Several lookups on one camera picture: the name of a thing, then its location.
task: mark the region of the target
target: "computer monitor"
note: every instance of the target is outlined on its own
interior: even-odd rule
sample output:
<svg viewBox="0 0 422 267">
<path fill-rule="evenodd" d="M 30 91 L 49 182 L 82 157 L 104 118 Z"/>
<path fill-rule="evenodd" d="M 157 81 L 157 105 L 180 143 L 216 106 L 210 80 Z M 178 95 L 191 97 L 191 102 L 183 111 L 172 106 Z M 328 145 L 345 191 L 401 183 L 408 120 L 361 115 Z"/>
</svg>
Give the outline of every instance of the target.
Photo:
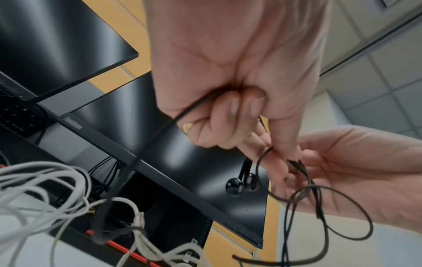
<svg viewBox="0 0 422 267">
<path fill-rule="evenodd" d="M 85 140 L 130 164 L 169 121 L 161 113 L 147 73 L 58 120 Z M 262 248 L 267 193 L 245 191 L 233 198 L 226 182 L 238 177 L 245 156 L 238 149 L 197 147 L 174 126 L 138 159 L 135 170 Z M 261 182 L 268 187 L 265 170 Z"/>
<path fill-rule="evenodd" d="M 0 88 L 39 102 L 138 56 L 82 0 L 0 1 Z"/>
</svg>

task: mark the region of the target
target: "earphones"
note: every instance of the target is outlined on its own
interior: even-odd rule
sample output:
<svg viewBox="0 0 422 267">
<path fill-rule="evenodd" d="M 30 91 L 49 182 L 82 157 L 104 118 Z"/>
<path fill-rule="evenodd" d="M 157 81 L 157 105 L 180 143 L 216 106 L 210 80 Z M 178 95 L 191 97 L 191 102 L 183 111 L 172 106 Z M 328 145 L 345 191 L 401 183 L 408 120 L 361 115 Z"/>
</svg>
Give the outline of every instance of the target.
<svg viewBox="0 0 422 267">
<path fill-rule="evenodd" d="M 258 178 L 251 173 L 252 160 L 246 158 L 243 162 L 242 169 L 238 178 L 231 178 L 226 183 L 226 192 L 231 197 L 239 196 L 244 188 L 246 191 L 253 192 L 258 188 Z"/>
</svg>

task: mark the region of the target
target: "hand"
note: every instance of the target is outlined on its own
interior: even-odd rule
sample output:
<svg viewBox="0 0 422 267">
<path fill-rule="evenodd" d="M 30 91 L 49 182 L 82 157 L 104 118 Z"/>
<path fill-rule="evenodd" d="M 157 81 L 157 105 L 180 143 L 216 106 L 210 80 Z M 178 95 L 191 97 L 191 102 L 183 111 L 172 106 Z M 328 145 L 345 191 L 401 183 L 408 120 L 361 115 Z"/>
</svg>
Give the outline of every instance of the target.
<svg viewBox="0 0 422 267">
<path fill-rule="evenodd" d="M 299 145 L 316 184 L 350 196 L 376 223 L 422 233 L 422 141 L 353 126 L 303 135 Z M 305 184 L 291 168 L 273 192 L 287 198 Z M 322 192 L 326 214 L 364 219 L 347 199 Z M 303 200 L 298 210 L 315 212 L 314 198 Z"/>
<path fill-rule="evenodd" d="M 327 35 L 328 0 L 145 1 L 157 104 L 175 117 L 216 88 L 226 93 L 179 123 L 194 122 L 197 145 L 228 149 L 242 144 L 269 118 L 279 164 L 297 159 L 297 138 L 306 103 L 318 81 Z M 257 135 L 241 150 L 262 151 Z"/>
</svg>

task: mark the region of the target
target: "gold ring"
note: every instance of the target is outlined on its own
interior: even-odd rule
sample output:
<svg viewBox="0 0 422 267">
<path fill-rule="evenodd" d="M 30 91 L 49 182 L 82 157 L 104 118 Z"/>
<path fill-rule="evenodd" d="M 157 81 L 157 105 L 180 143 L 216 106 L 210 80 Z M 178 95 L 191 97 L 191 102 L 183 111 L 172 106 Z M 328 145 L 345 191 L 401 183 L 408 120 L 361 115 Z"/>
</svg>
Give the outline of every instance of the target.
<svg viewBox="0 0 422 267">
<path fill-rule="evenodd" d="M 183 131 L 183 133 L 185 135 L 188 135 L 190 129 L 192 129 L 192 127 L 193 127 L 194 124 L 195 124 L 194 122 L 188 122 L 188 123 L 185 123 L 184 125 L 182 125 L 182 131 Z"/>
</svg>

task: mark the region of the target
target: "ceiling tile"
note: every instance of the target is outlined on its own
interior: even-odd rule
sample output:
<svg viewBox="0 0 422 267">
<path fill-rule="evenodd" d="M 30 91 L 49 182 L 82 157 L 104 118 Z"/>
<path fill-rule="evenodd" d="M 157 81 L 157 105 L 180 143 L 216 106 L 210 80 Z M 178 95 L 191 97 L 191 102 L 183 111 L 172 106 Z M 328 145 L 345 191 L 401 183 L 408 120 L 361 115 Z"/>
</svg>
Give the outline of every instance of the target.
<svg viewBox="0 0 422 267">
<path fill-rule="evenodd" d="M 410 125 L 390 95 L 386 95 L 346 111 L 352 124 L 387 132 L 410 130 Z"/>
<path fill-rule="evenodd" d="M 393 88 L 422 78 L 422 23 L 394 37 L 371 53 Z"/>
<path fill-rule="evenodd" d="M 401 89 L 398 89 L 394 94 L 399 99 L 401 105 L 406 110 L 406 113 L 416 125 L 422 126 L 422 80 L 412 83 Z"/>
<path fill-rule="evenodd" d="M 330 32 L 322 59 L 322 68 L 339 60 L 359 43 L 358 35 L 343 15 L 337 2 L 333 2 Z"/>
<path fill-rule="evenodd" d="M 343 4 L 365 37 L 388 28 L 391 23 L 422 4 L 422 0 L 399 0 L 391 7 L 384 8 L 380 0 L 337 1 Z"/>
<path fill-rule="evenodd" d="M 343 109 L 388 92 L 367 57 L 357 59 L 324 77 L 316 91 L 324 90 L 328 90 Z"/>
<path fill-rule="evenodd" d="M 418 136 L 416 135 L 415 131 L 413 131 L 413 130 L 401 132 L 399 134 L 400 135 L 407 136 L 407 137 L 411 137 L 411 138 L 418 138 Z"/>
</svg>

